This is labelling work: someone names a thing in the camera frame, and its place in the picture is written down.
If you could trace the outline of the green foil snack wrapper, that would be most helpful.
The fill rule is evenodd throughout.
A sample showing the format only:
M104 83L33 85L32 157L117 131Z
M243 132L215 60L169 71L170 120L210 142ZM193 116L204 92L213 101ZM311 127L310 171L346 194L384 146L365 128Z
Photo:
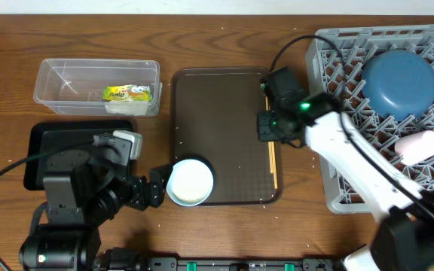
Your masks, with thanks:
M150 86L137 84L107 86L102 93L102 99L110 102L150 102L152 98Z

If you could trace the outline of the light blue rice bowl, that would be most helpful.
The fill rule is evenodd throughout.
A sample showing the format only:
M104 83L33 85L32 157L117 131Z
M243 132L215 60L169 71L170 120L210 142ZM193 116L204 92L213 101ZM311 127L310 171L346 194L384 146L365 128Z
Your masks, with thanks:
M180 206L198 206L209 197L213 185L212 170L204 162L186 159L173 165L167 182L167 194Z

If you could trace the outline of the pink cup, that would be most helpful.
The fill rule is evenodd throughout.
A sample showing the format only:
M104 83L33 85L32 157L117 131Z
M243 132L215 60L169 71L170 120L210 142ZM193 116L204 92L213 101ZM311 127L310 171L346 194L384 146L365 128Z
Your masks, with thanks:
M400 138L394 150L406 166L413 166L434 155L434 131L426 130Z

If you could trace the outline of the white tissue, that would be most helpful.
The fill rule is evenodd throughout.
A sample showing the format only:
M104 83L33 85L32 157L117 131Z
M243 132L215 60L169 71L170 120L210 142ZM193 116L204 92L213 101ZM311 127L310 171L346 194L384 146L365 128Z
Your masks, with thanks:
M133 102L119 102L110 101L105 103L105 109L109 114L123 114L130 116L143 116L146 115L148 110L148 102L133 101Z

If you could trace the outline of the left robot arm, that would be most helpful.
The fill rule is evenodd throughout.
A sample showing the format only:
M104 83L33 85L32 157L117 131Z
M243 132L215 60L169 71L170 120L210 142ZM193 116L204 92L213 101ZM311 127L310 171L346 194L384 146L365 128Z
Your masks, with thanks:
M19 261L25 270L147 270L148 260L129 248L102 255L99 227L122 207L144 211L159 207L172 172L170 165L149 177L130 172L142 137L116 130L96 134L83 145L48 154L42 186L46 202L33 213Z

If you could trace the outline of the blue plate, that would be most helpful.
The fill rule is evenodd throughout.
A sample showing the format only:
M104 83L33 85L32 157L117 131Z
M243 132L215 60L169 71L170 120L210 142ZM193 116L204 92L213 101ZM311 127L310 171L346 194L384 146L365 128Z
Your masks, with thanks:
M434 70L410 51L391 50L374 57L365 65L362 79L362 94L381 117L420 117L434 102Z

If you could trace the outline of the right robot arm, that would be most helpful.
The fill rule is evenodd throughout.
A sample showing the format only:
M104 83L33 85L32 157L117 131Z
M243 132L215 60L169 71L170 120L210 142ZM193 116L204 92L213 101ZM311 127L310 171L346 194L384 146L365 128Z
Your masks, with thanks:
M428 270L434 265L434 191L389 163L325 93L304 97L288 68L260 80L269 109L257 116L262 142L308 146L335 167L377 221L374 240L336 263L339 270Z

